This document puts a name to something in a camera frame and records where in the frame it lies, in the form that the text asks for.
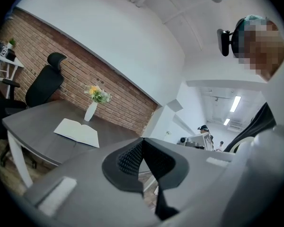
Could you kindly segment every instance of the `open notebook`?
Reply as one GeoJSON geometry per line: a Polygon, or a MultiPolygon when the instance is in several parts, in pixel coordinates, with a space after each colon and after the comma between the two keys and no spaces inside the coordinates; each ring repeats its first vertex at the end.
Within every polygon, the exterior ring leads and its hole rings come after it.
{"type": "Polygon", "coordinates": [[[70,138],[76,142],[84,143],[99,148],[98,133],[88,125],[63,119],[54,133],[70,138]]]}

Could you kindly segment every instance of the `potted plant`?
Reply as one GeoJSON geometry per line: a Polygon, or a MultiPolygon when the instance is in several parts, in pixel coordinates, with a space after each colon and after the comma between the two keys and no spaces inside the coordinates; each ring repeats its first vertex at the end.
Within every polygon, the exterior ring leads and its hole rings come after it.
{"type": "Polygon", "coordinates": [[[15,46],[15,45],[16,45],[16,41],[14,40],[14,38],[11,38],[8,45],[7,45],[7,48],[12,49],[13,46],[15,46]]]}
{"type": "Polygon", "coordinates": [[[90,86],[84,93],[88,94],[93,100],[84,116],[85,121],[90,121],[91,117],[95,113],[98,103],[109,103],[111,95],[102,90],[99,86],[90,86]]]}

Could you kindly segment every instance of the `fluorescent light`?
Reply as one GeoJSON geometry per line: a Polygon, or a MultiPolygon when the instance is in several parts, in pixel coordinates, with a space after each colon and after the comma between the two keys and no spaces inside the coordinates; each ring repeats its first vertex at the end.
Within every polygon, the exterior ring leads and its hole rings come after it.
{"type": "Polygon", "coordinates": [[[240,96],[236,96],[235,97],[235,100],[233,101],[233,104],[231,106],[231,112],[235,112],[236,111],[236,108],[238,107],[238,104],[241,100],[241,97],[240,96]]]}
{"type": "Polygon", "coordinates": [[[224,125],[228,125],[230,119],[226,119],[225,122],[224,122],[224,125]]]}

